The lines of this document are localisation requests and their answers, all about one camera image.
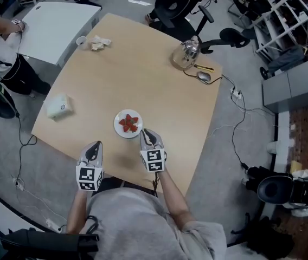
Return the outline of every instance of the red object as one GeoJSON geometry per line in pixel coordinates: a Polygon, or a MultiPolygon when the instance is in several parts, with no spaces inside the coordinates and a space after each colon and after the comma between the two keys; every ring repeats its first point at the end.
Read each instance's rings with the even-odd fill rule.
{"type": "Polygon", "coordinates": [[[136,125],[131,125],[130,130],[132,132],[136,132],[137,131],[137,126],[136,125]]]}
{"type": "Polygon", "coordinates": [[[138,122],[138,118],[132,118],[131,115],[126,114],[126,117],[119,121],[119,124],[123,126],[124,132],[136,132],[138,127],[135,125],[138,122]]]}

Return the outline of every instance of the grey cabinet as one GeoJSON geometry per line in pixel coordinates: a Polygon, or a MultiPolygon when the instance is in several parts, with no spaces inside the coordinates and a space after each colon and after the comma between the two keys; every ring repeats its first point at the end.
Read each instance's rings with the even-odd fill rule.
{"type": "Polygon", "coordinates": [[[308,61],[262,83],[264,106],[275,113],[308,106],[308,61]]]}

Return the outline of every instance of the power strip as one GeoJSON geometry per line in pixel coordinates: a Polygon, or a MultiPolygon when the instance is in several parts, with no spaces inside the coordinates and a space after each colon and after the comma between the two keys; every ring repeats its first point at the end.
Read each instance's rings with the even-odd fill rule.
{"type": "Polygon", "coordinates": [[[235,88],[231,88],[230,89],[230,93],[233,97],[235,97],[236,99],[241,99],[242,98],[242,93],[241,91],[238,91],[237,89],[235,88]]]}
{"type": "Polygon", "coordinates": [[[61,229],[59,226],[57,226],[57,224],[55,224],[51,219],[47,219],[46,220],[46,225],[48,228],[54,230],[55,232],[57,233],[60,233],[61,232],[61,229]]]}

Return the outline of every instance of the grey t-shirt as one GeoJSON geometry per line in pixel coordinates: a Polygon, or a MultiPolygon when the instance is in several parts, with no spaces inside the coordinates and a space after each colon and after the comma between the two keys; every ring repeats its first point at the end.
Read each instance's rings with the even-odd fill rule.
{"type": "MultiPolygon", "coordinates": [[[[97,260],[224,259],[222,225],[193,221],[180,231],[159,200],[140,190],[101,192],[89,202],[87,214],[99,220],[97,260]]],[[[81,233],[93,223],[87,220],[81,233]]]]}

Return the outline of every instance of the wooden table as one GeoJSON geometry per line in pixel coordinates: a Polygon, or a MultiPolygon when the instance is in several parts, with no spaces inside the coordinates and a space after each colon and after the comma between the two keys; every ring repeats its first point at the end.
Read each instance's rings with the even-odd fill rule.
{"type": "MultiPolygon", "coordinates": [[[[161,135],[168,154],[166,166],[185,195],[195,172],[213,114],[220,80],[204,85],[170,63],[180,41],[143,24],[107,14],[90,32],[112,40],[100,51],[76,50],[67,61],[47,99],[66,93],[74,114],[57,122],[42,107],[32,133],[57,150],[78,159],[89,143],[103,143],[107,174],[152,188],[153,174],[140,159],[139,136],[123,139],[113,128],[116,114],[134,109],[144,127],[161,135]]],[[[198,64],[222,67],[200,55],[198,64]]]]}

